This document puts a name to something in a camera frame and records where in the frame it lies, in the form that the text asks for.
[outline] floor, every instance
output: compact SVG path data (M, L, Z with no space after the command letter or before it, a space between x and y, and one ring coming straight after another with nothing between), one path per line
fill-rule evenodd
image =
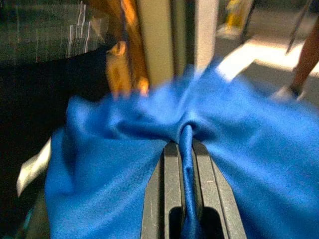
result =
M273 86L272 91L289 84L293 79L303 46L296 41L288 55L285 55L289 39L255 35L245 44L217 39L216 55L224 57L218 71L227 81L243 74L255 86ZM319 64L311 72L305 86L305 100L319 107Z

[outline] yellow object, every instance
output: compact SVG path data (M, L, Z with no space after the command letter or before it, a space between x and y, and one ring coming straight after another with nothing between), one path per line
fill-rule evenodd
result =
M227 28L241 27L243 21L243 1L230 0L227 5Z

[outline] blurry background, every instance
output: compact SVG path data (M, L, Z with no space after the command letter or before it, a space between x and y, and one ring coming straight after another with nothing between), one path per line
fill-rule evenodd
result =
M0 237L45 238L45 172L17 197L21 165L65 122L69 98L147 95L148 89L201 72L212 59L227 81L238 74L266 96L293 78L317 16L307 0L0 0ZM319 106L319 68L306 100Z

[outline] sneaker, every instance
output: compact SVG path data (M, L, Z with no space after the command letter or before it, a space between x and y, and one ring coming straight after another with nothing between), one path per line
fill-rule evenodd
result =
M291 100L296 100L300 101L304 98L305 92L302 91L299 95L296 95L289 86L283 86L278 90L277 92L274 92L270 98L279 101L279 102L284 102L284 101L291 101Z

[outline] wrinkled satin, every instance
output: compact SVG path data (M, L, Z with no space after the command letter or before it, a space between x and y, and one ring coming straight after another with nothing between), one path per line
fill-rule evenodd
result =
M181 235L201 238L191 136L231 185L249 239L319 235L318 115L277 104L240 80L227 84L210 67L148 98L70 100L66 126L52 136L45 185L51 238L139 238L145 188L171 140L183 157Z

